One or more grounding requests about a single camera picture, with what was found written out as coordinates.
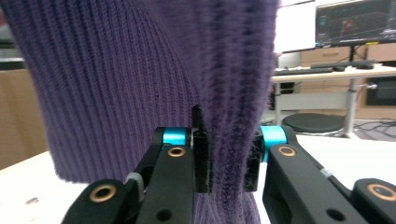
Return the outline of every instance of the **sweater sleeve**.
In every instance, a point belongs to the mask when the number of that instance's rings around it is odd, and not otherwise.
[[[148,2],[195,80],[209,136],[213,191],[197,223],[260,223],[243,180],[275,69],[277,1]]]
[[[260,223],[243,176],[274,69],[276,0],[0,0],[57,174],[122,180],[157,126],[203,109],[213,191],[195,223]]]

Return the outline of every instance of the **white table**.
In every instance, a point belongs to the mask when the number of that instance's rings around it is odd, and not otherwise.
[[[372,70],[361,70],[348,67],[345,72],[332,72],[323,74],[306,74],[294,76],[275,76],[273,82],[276,84],[275,112],[276,125],[280,125],[281,110],[299,109],[346,109],[346,121],[344,133],[352,136],[353,120],[355,118],[355,101],[358,90],[358,79],[366,77],[394,77],[396,68],[376,64]],[[299,81],[319,81],[349,79],[347,92],[319,92],[319,93],[294,93],[280,94],[280,83]]]
[[[396,185],[396,143],[298,136],[300,144],[348,188],[360,178],[375,177]],[[262,223],[269,223],[262,205],[265,164],[255,192]],[[86,187],[65,183],[53,169],[48,152],[0,171],[0,223],[60,223]],[[26,204],[37,198],[38,202]]]

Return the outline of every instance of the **computer screen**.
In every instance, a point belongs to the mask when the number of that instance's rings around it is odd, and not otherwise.
[[[316,26],[317,48],[396,42],[396,0],[320,6]]]
[[[283,0],[276,18],[275,52],[315,48],[315,1]]]
[[[15,49],[6,17],[0,8],[0,49]]]

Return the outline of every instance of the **cardboard box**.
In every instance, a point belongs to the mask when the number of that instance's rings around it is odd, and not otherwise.
[[[47,148],[29,72],[26,69],[0,71],[0,169]]]

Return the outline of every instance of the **floor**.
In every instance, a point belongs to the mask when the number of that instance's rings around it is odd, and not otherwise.
[[[282,111],[281,118],[297,113]],[[268,110],[262,116],[262,124],[274,124],[275,111]],[[355,119],[354,134],[360,139],[396,142],[396,120]]]
[[[361,139],[396,142],[396,120],[356,119],[354,133]]]

